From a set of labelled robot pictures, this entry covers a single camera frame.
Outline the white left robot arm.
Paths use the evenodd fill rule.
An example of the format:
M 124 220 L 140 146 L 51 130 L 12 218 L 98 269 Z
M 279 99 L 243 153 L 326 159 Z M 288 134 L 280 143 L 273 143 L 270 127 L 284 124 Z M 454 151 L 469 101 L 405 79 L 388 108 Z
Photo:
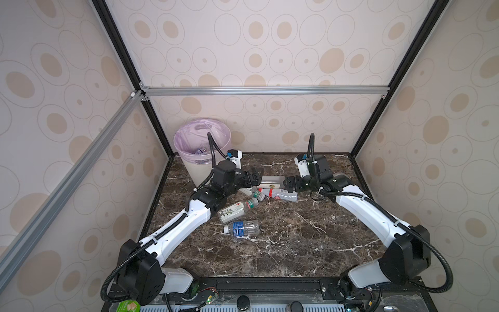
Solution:
M 216 162 L 221 150 L 213 136 L 207 136 L 212 169 L 209 175 L 187 196 L 185 207 L 171 221 L 139 242 L 125 242 L 116 268 L 101 286 L 104 302 L 118 303 L 134 300 L 147 305 L 159 295 L 168 294 L 167 283 L 172 283 L 178 270 L 165 273 L 162 266 L 170 254 L 198 227 L 209 221 L 223 208 L 227 199 L 240 189 L 257 187 L 262 182 L 263 168 L 238 168 L 227 158 Z

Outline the small bottle blue cap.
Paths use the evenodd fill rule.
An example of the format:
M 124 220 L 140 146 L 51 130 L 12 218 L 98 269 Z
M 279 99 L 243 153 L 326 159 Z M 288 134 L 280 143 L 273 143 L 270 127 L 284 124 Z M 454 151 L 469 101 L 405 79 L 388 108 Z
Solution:
M 195 155 L 208 155 L 211 152 L 211 148 L 208 144 L 202 144 L 198 147 L 198 149 L 194 152 Z

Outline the white bin with purple bag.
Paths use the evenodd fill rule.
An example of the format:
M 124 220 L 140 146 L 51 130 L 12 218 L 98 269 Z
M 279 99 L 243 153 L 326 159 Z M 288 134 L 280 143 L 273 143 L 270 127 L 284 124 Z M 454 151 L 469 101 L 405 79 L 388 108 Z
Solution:
M 209 133 L 222 152 L 232 148 L 231 130 L 219 120 L 195 119 L 181 126 L 174 135 L 175 149 L 196 186 L 201 185 L 213 167 Z

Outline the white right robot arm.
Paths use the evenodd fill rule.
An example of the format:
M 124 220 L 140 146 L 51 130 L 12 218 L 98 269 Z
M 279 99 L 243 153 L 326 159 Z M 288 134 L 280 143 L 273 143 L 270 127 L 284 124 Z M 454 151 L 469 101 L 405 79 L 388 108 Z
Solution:
M 372 285 L 407 284 L 429 293 L 451 290 L 454 274 L 442 253 L 430 243 L 429 231 L 421 225 L 411 226 L 367 196 L 349 177 L 334 174 L 325 156 L 316 154 L 315 136 L 309 136 L 307 151 L 296 157 L 299 175 L 286 177 L 288 192 L 310 192 L 336 202 L 357 217 L 386 247 L 382 257 L 352 267 L 340 277 L 338 286 L 344 298 L 354 291 Z M 441 286 L 428 287 L 414 279 L 431 266 L 435 257 L 443 267 Z

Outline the frosted clear long bottle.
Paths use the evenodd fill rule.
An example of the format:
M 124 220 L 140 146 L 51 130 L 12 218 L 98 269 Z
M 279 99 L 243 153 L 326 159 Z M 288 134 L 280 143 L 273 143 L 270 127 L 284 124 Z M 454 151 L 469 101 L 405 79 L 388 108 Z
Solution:
M 264 175 L 262 177 L 259 188 L 264 189 L 280 189 L 283 187 L 283 182 L 285 180 L 284 176 L 276 176 L 276 175 Z

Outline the white bottle red cap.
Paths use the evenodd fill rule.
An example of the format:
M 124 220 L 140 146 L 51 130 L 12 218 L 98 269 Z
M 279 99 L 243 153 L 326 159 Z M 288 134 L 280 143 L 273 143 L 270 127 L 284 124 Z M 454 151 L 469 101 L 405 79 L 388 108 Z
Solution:
M 297 192 L 288 192 L 285 189 L 280 189 L 280 188 L 264 188 L 264 189 L 259 188 L 258 191 L 263 193 L 265 196 L 269 198 L 274 198 L 276 200 L 285 200 L 288 202 L 298 201 Z

